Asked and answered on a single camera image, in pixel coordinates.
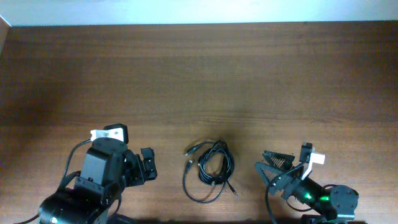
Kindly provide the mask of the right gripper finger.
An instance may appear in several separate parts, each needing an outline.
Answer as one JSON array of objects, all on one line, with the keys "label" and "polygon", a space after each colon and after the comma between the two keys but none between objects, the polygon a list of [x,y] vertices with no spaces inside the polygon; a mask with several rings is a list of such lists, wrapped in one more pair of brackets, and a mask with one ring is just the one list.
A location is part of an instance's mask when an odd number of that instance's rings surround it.
[{"label": "right gripper finger", "polygon": [[275,167],[280,170],[290,170],[295,159],[295,156],[293,155],[271,151],[264,151],[262,156],[271,167]]},{"label": "right gripper finger", "polygon": [[269,182],[276,176],[280,175],[282,171],[274,166],[267,165],[263,162],[256,162],[254,165],[258,174],[260,175],[262,181],[266,186],[269,185]]}]

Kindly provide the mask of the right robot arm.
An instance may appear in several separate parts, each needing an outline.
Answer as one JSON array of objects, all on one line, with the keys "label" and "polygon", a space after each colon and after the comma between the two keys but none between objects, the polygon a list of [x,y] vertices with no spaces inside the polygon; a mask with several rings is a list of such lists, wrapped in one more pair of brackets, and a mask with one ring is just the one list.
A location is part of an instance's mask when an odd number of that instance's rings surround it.
[{"label": "right robot arm", "polygon": [[309,175],[314,164],[324,164],[325,155],[315,151],[313,144],[304,142],[301,146],[299,164],[293,165],[295,156],[279,152],[264,151],[263,162],[254,167],[266,185],[265,201],[272,223],[277,220],[272,212],[269,195],[282,192],[288,200],[295,197],[307,209],[292,207],[298,212],[314,210],[317,215],[302,215],[301,223],[349,223],[354,221],[359,193],[346,185],[316,183]]}]

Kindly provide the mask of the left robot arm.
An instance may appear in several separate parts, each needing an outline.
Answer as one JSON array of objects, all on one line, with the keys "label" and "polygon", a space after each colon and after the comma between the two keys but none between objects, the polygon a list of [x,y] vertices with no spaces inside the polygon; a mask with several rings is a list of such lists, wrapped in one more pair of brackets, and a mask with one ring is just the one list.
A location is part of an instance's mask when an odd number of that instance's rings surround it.
[{"label": "left robot arm", "polygon": [[39,223],[107,223],[112,204],[127,187],[157,177],[154,150],[141,154],[123,141],[99,138],[87,150],[82,170],[66,176],[39,207]]}]

